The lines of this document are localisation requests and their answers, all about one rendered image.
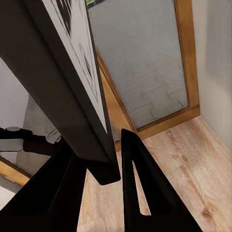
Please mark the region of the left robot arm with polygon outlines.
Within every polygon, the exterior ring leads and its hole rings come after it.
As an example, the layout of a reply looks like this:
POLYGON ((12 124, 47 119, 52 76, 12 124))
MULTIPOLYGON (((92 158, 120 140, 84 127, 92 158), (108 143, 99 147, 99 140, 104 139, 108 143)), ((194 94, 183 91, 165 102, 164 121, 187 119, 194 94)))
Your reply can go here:
POLYGON ((46 136, 19 127, 0 128, 0 152, 33 152, 53 156, 65 143, 54 127, 46 136))

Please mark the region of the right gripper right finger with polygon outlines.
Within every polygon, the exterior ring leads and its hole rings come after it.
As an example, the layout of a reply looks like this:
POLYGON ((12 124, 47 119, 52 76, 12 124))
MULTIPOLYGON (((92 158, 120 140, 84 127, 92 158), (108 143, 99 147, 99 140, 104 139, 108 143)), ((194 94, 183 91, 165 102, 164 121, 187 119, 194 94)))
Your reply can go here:
POLYGON ((122 129, 125 232, 203 232, 139 136, 122 129), (140 213, 134 161, 151 216, 140 213))

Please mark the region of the poster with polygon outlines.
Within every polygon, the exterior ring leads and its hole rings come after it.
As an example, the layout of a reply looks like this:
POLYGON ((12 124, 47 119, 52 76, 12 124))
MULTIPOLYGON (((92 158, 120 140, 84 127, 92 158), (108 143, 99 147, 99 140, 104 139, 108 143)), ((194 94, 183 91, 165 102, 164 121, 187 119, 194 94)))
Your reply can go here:
POLYGON ((0 57, 97 181, 119 181, 86 0, 0 0, 0 57))

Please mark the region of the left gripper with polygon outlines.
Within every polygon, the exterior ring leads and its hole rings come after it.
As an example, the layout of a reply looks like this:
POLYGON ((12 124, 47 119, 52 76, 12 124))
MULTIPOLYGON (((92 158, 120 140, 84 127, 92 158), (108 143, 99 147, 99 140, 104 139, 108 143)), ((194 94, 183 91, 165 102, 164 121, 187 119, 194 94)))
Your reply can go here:
POLYGON ((46 136, 40 136, 36 141, 35 151, 38 154, 53 156, 65 143, 62 136, 61 140, 59 142, 55 142, 54 144, 48 142, 45 137, 46 136))

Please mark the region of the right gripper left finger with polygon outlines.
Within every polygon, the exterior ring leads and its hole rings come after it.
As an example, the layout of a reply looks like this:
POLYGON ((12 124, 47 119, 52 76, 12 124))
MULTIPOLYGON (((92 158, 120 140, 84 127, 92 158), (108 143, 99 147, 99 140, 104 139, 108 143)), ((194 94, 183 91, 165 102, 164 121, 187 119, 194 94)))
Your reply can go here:
POLYGON ((0 232, 76 232, 86 172, 65 142, 0 210, 0 232))

